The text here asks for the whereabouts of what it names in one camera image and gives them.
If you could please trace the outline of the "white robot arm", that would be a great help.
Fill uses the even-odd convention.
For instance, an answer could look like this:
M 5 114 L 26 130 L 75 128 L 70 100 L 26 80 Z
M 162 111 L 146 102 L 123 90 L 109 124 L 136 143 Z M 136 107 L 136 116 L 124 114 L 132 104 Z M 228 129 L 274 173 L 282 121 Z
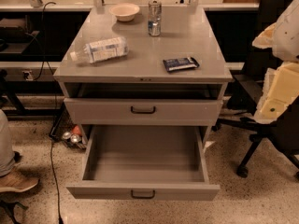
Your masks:
M 268 124 L 278 119 L 299 96 L 299 0 L 292 0 L 278 19 L 252 42 L 256 48 L 270 48 L 282 61 L 264 75 L 263 95 L 254 119 Z

